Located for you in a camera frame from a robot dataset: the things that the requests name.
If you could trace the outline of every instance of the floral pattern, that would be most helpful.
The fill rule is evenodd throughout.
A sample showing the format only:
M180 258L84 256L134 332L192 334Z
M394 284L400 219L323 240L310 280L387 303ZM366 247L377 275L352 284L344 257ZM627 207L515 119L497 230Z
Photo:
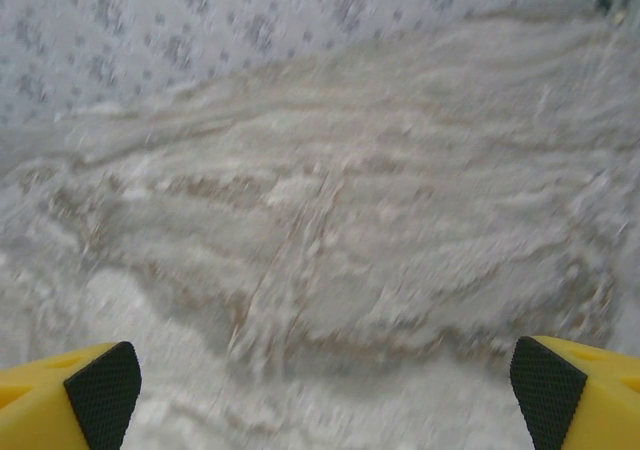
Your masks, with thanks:
M527 0L0 0L0 126Z

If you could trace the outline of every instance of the rubber pad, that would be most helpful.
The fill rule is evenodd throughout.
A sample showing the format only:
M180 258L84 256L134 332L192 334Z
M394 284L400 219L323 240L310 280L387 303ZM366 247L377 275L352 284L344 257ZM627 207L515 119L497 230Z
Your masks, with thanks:
M531 337L516 344L511 386L536 450L561 450L587 375Z
M133 345L120 342L64 382L90 450L122 446L142 376Z

